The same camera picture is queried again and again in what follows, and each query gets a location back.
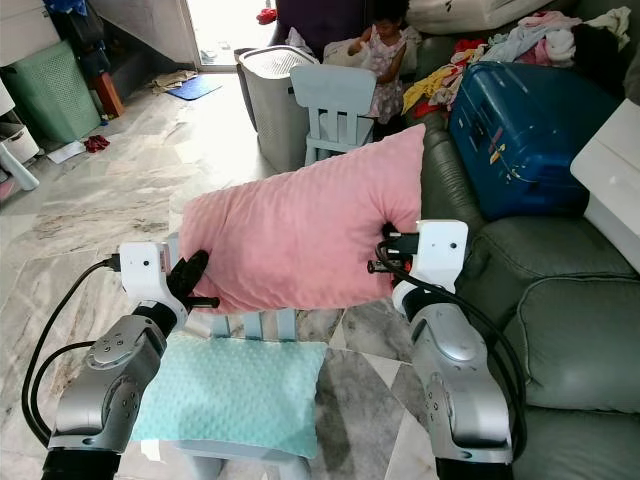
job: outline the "laundry basket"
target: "laundry basket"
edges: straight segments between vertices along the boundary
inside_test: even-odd
[[[307,63],[318,62],[287,46],[252,50],[240,56],[260,151],[278,172],[290,172],[304,165],[309,115],[296,103],[289,70]]]
[[[59,142],[77,140],[100,124],[69,44],[60,42],[4,67],[4,80],[25,122]]]

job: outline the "yellow clothing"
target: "yellow clothing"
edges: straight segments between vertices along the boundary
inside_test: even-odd
[[[422,95],[432,97],[442,86],[442,81],[454,72],[454,68],[450,66],[441,67],[427,78],[414,83],[403,95],[404,108],[402,114],[407,113],[407,110],[413,107]]]

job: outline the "teal cushion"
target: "teal cushion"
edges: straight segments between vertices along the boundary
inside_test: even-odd
[[[326,344],[169,338],[132,440],[217,440],[313,458]]]

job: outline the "girl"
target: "girl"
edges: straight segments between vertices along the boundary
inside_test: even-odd
[[[349,55],[355,55],[363,44],[371,49],[371,70],[378,77],[373,103],[372,117],[386,125],[391,117],[402,111],[402,84],[398,72],[407,49],[400,25],[409,10],[409,0],[376,0],[374,24],[349,47]]]

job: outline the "pink pillow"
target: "pink pillow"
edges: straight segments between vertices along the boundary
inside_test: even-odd
[[[424,126],[187,204],[180,254],[209,252],[194,293],[219,313],[342,308],[391,294],[370,275],[381,229],[415,231]]]

